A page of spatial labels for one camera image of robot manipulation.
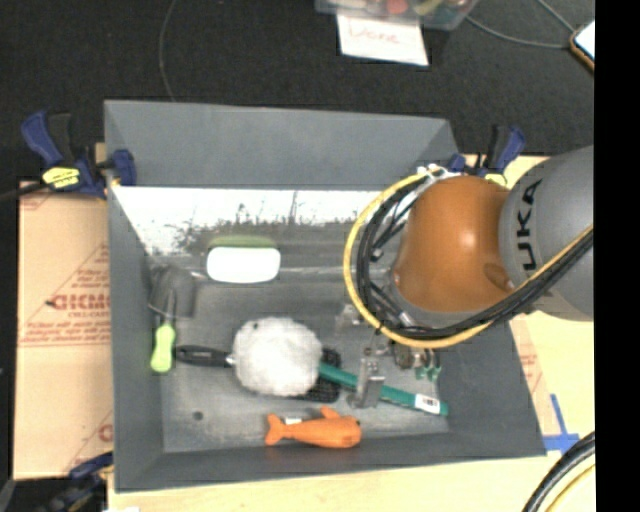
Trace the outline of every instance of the teal handle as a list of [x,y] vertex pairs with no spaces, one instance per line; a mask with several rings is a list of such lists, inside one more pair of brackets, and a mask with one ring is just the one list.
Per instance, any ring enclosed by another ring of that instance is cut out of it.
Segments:
[[[347,388],[356,389],[358,386],[358,377],[353,375],[352,373],[345,372],[340,368],[336,368],[335,366],[331,366],[330,364],[320,363],[319,374],[321,377],[324,377],[331,382],[335,382]],[[428,397],[424,397],[422,395],[415,395],[414,393],[409,393],[408,391],[403,391],[398,388],[393,388],[391,386],[382,386],[380,391],[380,399],[387,400],[389,402],[393,402],[399,405],[404,405],[406,407],[411,407],[412,409],[419,409],[426,412],[432,412],[434,414],[439,414],[441,416],[446,416],[448,414],[447,404],[444,402],[440,402],[439,400],[430,399]],[[423,404],[425,400],[433,401],[437,403],[437,407],[431,407],[428,410],[425,407],[418,406],[419,404]]]

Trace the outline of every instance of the blue tape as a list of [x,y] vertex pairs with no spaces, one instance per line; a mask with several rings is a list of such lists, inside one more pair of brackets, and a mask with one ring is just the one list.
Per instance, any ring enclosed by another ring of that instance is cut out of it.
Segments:
[[550,397],[553,410],[556,413],[556,418],[560,424],[560,434],[542,436],[542,440],[544,442],[544,447],[548,452],[552,450],[559,450],[560,453],[564,455],[569,448],[580,440],[580,436],[578,434],[570,434],[567,432],[567,427],[564,423],[562,412],[560,411],[558,397],[553,393],[551,393]]

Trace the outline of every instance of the orange toy fish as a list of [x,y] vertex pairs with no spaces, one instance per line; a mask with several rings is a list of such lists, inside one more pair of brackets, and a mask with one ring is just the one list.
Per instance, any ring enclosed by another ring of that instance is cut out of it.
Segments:
[[270,429],[264,438],[265,443],[271,446],[285,438],[324,448],[351,448],[360,442],[360,422],[353,416],[340,416],[325,405],[320,407],[320,412],[323,418],[291,425],[284,424],[275,414],[269,414]]

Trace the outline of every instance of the green handle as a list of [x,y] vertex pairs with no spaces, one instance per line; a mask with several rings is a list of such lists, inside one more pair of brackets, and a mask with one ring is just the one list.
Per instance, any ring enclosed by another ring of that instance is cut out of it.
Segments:
[[[331,366],[330,364],[321,362],[319,374],[321,377],[347,388],[356,389],[358,386],[357,376],[336,368],[335,366]],[[431,414],[439,414],[441,416],[446,416],[448,414],[448,407],[444,402],[424,395],[416,395],[414,393],[409,393],[408,391],[392,388],[391,386],[382,386],[380,399],[411,407],[412,409],[419,409]]]
[[164,323],[156,329],[155,342],[151,356],[151,369],[158,373],[166,373],[173,365],[173,343],[176,330],[170,323]]

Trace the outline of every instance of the kuka logo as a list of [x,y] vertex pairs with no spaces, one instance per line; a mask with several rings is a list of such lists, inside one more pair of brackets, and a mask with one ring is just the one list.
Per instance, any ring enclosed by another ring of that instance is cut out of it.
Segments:
[[60,311],[73,311],[77,309],[108,309],[111,306],[109,295],[104,293],[100,293],[98,295],[90,293],[55,295],[47,301],[47,304]]
[[519,229],[516,231],[516,237],[518,238],[518,250],[526,252],[526,256],[528,261],[525,261],[522,264],[522,268],[529,272],[538,268],[538,263],[536,261],[536,257],[533,254],[533,248],[531,247],[531,243],[529,242],[529,237],[531,236],[531,230],[527,226],[529,221],[531,220],[531,213],[533,212],[533,202],[534,196],[536,193],[536,189],[538,185],[542,183],[542,179],[539,179],[535,183],[529,185],[525,190],[524,194],[522,194],[522,201],[529,205],[529,208],[526,212],[522,210],[518,211],[518,226]]

